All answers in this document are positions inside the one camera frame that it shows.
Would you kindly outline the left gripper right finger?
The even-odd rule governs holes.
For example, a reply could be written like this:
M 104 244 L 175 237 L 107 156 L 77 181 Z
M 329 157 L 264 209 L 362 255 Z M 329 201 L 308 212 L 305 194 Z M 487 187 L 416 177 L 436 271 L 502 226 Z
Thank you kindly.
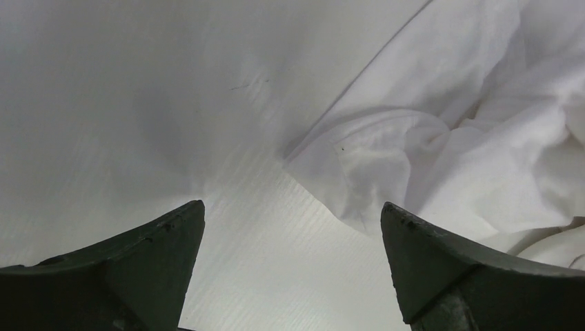
M 584 273 L 488 248 L 386 203 L 381 231 L 412 330 L 583 330 Z

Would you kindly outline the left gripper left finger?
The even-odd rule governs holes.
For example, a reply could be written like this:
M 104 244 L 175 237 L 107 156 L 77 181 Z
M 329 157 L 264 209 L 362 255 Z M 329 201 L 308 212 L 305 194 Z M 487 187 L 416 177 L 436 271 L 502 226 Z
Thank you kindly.
M 33 266 L 1 269 L 2 330 L 176 330 L 205 228 L 190 201 Z

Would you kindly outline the white t-shirt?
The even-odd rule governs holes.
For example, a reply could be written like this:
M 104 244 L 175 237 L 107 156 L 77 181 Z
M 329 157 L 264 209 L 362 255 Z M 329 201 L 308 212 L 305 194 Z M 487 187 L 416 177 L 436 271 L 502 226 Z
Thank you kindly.
M 583 269 L 584 2 L 431 1 L 284 165 L 366 234 L 389 201 Z

